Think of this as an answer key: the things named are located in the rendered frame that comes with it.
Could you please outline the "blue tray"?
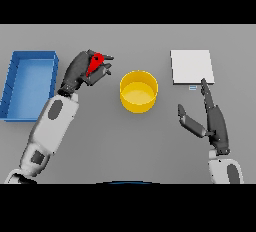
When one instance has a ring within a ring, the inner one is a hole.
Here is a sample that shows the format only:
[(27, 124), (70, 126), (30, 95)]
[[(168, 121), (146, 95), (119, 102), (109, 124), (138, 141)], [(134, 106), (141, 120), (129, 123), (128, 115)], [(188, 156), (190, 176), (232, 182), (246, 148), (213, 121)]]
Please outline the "blue tray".
[(55, 51), (13, 51), (0, 99), (0, 120), (35, 122), (54, 96), (58, 62)]

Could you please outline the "yellow bowl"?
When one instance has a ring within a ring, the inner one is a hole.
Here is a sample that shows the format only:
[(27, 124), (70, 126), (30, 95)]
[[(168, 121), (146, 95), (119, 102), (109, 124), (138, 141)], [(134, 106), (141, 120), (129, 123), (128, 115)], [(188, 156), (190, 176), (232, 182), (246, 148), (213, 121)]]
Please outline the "yellow bowl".
[(123, 107), (134, 114), (148, 112), (155, 104), (158, 82), (144, 70), (134, 70), (120, 81), (120, 101)]

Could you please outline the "pale square measuring scale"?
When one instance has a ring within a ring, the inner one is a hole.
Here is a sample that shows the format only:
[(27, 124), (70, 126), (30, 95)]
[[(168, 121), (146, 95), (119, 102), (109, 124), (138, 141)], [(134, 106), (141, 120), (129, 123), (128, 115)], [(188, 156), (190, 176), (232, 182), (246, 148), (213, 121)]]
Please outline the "pale square measuring scale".
[(171, 50), (170, 59), (174, 85), (215, 84), (209, 50)]

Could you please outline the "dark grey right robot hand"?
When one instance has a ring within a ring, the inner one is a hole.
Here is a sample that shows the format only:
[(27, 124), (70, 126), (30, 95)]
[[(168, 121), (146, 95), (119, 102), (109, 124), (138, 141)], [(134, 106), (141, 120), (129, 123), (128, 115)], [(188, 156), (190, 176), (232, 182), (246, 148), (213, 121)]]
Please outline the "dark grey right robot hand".
[(217, 156), (228, 155), (230, 148), (226, 122), (219, 106), (214, 104), (205, 78), (201, 80), (201, 94), (204, 97), (207, 127), (191, 118), (181, 104), (178, 105), (180, 125), (199, 138), (207, 137)]

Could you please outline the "red beaker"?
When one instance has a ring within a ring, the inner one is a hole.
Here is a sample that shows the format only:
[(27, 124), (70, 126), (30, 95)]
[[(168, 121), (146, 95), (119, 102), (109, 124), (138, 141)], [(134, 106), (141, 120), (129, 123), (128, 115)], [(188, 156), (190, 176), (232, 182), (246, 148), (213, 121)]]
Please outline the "red beaker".
[(89, 67), (86, 72), (86, 76), (89, 77), (92, 72), (94, 72), (104, 61), (104, 57), (101, 53), (96, 52), (90, 60)]

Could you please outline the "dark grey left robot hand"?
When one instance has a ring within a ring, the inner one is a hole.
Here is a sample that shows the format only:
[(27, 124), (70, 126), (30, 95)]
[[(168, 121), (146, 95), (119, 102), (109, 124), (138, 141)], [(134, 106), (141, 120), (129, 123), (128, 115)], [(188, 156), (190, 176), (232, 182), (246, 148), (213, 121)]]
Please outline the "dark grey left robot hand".
[(93, 71), (86, 75), (89, 66), (96, 52), (93, 50), (81, 51), (68, 66), (58, 94), (64, 97), (70, 97), (78, 90), (83, 83), (87, 86), (93, 86), (106, 74), (110, 75), (109, 71), (111, 64), (106, 63), (106, 60), (113, 60), (113, 56), (104, 55), (103, 62)]

